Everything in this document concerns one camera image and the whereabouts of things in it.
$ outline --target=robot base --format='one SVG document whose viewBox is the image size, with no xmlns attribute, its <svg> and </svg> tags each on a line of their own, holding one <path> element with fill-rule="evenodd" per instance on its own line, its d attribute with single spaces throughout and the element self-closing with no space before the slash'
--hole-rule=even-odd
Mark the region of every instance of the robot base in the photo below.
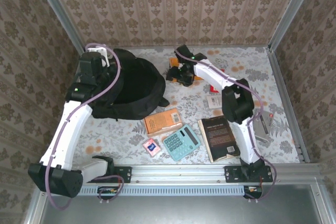
<svg viewBox="0 0 336 224">
<path fill-rule="evenodd" d="M 263 180 L 262 182 L 273 182 L 271 168 L 268 165 L 251 171 L 249 177 L 244 174 L 243 166 L 241 165 L 225 166 L 224 171 L 227 183 L 259 183 L 260 177 Z"/>
</svg>

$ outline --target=small box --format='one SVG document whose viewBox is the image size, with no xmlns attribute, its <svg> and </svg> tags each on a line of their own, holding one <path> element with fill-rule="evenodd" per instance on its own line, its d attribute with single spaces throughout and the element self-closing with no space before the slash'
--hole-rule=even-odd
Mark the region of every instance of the small box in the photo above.
<svg viewBox="0 0 336 224">
<path fill-rule="evenodd" d="M 171 109 L 149 115 L 144 119 L 147 135 L 149 137 L 157 136 L 166 132 L 176 131 L 183 124 L 177 109 Z"/>
<path fill-rule="evenodd" d="M 143 144 L 143 147 L 146 149 L 146 151 L 149 152 L 149 154 L 151 154 L 152 157 L 154 157 L 157 153 L 161 151 L 159 145 L 152 138 L 148 139 Z"/>
</svg>

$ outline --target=pink card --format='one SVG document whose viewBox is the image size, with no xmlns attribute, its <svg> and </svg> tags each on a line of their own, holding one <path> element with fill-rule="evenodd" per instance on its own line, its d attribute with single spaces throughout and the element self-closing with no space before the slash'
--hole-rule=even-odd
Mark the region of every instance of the pink card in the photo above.
<svg viewBox="0 0 336 224">
<path fill-rule="evenodd" d="M 157 153 L 161 151 L 161 148 L 156 144 L 154 139 L 150 138 L 148 139 L 144 144 L 143 147 L 151 154 L 151 156 L 155 156 Z"/>
</svg>

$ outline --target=calculator display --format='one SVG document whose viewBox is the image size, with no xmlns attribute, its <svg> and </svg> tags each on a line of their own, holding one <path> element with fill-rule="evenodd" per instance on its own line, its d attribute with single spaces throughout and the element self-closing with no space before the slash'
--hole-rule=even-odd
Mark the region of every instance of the calculator display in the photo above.
<svg viewBox="0 0 336 224">
<path fill-rule="evenodd" d="M 194 135 L 190 132 L 190 130 L 188 128 L 185 128 L 184 130 L 188 134 L 188 136 L 190 137 L 190 139 L 193 141 L 194 145 L 197 145 L 198 141 L 196 140 L 196 138 L 194 137 Z"/>
</svg>

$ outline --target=book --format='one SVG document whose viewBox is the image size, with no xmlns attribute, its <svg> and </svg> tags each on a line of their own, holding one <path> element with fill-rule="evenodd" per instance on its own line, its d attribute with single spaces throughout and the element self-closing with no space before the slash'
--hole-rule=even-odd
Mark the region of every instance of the book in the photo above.
<svg viewBox="0 0 336 224">
<path fill-rule="evenodd" d="M 144 118 L 147 136 L 153 137 L 166 132 L 176 131 L 183 124 L 177 109 L 163 111 Z"/>
<path fill-rule="evenodd" d="M 198 121 L 210 162 L 240 155 L 229 122 L 221 115 Z"/>
</svg>

